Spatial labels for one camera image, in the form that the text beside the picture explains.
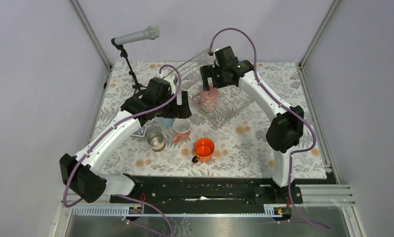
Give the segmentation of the cream brown-banded cup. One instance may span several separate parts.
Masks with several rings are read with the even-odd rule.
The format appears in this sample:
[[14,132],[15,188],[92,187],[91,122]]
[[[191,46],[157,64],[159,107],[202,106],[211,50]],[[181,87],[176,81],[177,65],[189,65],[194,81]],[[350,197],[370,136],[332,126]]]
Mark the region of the cream brown-banded cup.
[[154,152],[161,152],[166,146],[165,138],[159,131],[150,132],[146,141]]

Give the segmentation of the pink textured mug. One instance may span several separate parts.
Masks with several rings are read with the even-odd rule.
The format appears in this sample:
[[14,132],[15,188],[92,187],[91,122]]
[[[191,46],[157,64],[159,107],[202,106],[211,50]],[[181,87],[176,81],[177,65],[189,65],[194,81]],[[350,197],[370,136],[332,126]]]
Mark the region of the pink textured mug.
[[175,135],[173,136],[173,142],[178,143],[180,141],[185,141],[189,138],[191,133],[192,124],[187,118],[178,118],[173,123],[173,129]]

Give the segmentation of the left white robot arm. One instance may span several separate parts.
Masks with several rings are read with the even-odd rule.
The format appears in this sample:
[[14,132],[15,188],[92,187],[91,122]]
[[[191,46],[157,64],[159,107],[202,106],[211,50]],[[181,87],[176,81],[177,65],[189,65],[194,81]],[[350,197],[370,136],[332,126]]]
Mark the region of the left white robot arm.
[[140,198],[140,190],[128,175],[105,175],[101,170],[116,149],[133,133],[155,117],[187,119],[191,116],[188,93],[176,76],[156,75],[139,94],[128,98],[110,124],[74,156],[64,154],[59,161],[65,190],[73,191],[87,203],[102,195],[122,195],[129,203]]

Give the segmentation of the orange mug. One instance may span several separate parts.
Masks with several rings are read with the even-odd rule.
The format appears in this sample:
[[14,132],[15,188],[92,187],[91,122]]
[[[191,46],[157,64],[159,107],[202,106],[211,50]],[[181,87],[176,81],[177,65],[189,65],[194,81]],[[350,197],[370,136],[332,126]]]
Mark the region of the orange mug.
[[193,163],[209,162],[213,158],[215,145],[209,138],[200,138],[194,143],[195,155],[192,158]]

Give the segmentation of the light blue mug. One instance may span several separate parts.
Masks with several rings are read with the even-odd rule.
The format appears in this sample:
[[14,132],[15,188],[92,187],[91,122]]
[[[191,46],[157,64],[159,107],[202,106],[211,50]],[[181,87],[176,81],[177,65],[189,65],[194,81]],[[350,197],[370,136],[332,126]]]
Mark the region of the light blue mug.
[[166,127],[173,126],[174,121],[175,118],[160,118],[161,125]]

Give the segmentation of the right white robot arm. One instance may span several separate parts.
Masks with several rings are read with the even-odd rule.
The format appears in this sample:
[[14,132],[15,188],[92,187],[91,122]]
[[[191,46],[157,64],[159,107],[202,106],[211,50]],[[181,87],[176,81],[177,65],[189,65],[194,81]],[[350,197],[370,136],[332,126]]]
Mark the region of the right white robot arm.
[[203,90],[210,87],[235,86],[249,95],[263,110],[270,126],[266,141],[274,151],[275,167],[271,189],[272,200],[284,203],[290,197],[294,176],[289,152],[297,146],[303,136],[304,111],[301,106],[291,106],[273,92],[261,79],[256,67],[248,60],[240,61],[231,46],[211,50],[207,54],[213,58],[209,65],[200,67]]

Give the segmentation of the pink floral mug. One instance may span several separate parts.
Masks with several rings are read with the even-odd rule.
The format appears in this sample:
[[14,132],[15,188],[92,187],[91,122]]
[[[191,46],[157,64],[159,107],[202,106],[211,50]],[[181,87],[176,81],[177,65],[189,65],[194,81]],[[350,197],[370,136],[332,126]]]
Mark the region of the pink floral mug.
[[192,99],[197,105],[200,105],[205,112],[210,113],[217,108],[218,96],[218,90],[210,87],[208,91],[201,89],[198,93],[192,96]]

